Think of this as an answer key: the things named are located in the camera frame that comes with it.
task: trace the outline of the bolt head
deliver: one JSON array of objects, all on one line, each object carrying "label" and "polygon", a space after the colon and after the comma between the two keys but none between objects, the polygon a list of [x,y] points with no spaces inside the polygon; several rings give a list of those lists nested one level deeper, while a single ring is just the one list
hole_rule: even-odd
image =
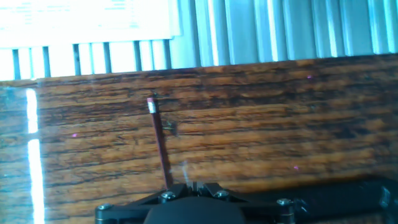
[{"label": "bolt head", "polygon": [[292,203],[292,201],[287,198],[281,198],[281,199],[278,199],[276,201],[276,203],[278,203],[279,205],[290,205]]},{"label": "bolt head", "polygon": [[110,203],[105,203],[103,205],[98,206],[98,209],[100,210],[106,210],[108,208],[112,207],[112,205]]},{"label": "bolt head", "polygon": [[219,190],[219,191],[217,191],[215,197],[216,197],[216,198],[225,198],[225,197],[227,197],[228,195],[229,195],[228,191],[226,191],[226,190]]},{"label": "bolt head", "polygon": [[168,200],[175,198],[175,194],[173,192],[164,192],[164,193],[162,193],[161,196],[162,196],[162,198],[168,199]]}]

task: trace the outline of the black plastic part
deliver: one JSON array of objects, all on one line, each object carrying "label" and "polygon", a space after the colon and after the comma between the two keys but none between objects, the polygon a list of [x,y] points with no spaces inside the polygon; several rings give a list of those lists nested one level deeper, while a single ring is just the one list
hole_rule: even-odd
[{"label": "black plastic part", "polygon": [[[366,179],[296,189],[251,194],[228,191],[228,199],[216,197],[225,190],[216,183],[175,184],[167,191],[176,197],[163,200],[165,190],[125,206],[96,208],[96,223],[306,223],[345,216],[385,213],[397,219],[398,183],[388,179]],[[280,205],[277,200],[292,201]]]},{"label": "black plastic part", "polygon": [[136,70],[137,71],[142,71],[142,65],[141,65],[141,50],[139,48],[139,41],[134,41],[134,58],[135,58],[135,64],[136,64]]},{"label": "black plastic part", "polygon": [[12,59],[14,61],[14,79],[20,80],[21,79],[21,68],[19,66],[19,50],[17,50],[17,49],[12,50]]},{"label": "black plastic part", "polygon": [[104,59],[105,59],[105,72],[112,73],[111,50],[109,48],[109,42],[104,43]]},{"label": "black plastic part", "polygon": [[233,203],[207,197],[186,197],[154,207],[144,224],[244,224],[242,211]]},{"label": "black plastic part", "polygon": [[81,75],[79,45],[73,44],[73,58],[75,61],[75,75]]},{"label": "black plastic part", "polygon": [[43,47],[44,77],[51,77],[49,47]]}]

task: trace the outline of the black mechanical base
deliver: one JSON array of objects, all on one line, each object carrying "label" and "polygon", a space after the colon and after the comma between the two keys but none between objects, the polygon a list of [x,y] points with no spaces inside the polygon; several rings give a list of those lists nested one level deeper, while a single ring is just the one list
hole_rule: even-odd
[{"label": "black mechanical base", "polygon": [[100,205],[95,223],[294,224],[369,213],[396,219],[397,182],[371,178],[250,194],[215,183],[175,184],[129,205]]}]

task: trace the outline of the dark wooden surface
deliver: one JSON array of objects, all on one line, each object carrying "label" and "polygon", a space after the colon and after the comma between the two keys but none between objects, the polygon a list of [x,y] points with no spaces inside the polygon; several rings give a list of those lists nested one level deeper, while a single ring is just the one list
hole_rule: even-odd
[{"label": "dark wooden surface", "polygon": [[2,82],[15,88],[0,90],[0,219],[29,223],[35,208],[46,223],[92,223],[99,204],[161,189],[147,97],[175,182],[252,192],[396,178],[397,67],[398,55],[380,55]]}]

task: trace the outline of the wooden table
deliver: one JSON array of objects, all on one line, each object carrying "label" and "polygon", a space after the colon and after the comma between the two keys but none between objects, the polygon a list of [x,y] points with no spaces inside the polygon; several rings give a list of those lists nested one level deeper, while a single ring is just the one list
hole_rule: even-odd
[{"label": "wooden table", "polygon": [[175,182],[252,192],[397,177],[398,55],[0,86],[4,223],[93,223],[97,205],[161,189],[148,97],[159,101]]}]

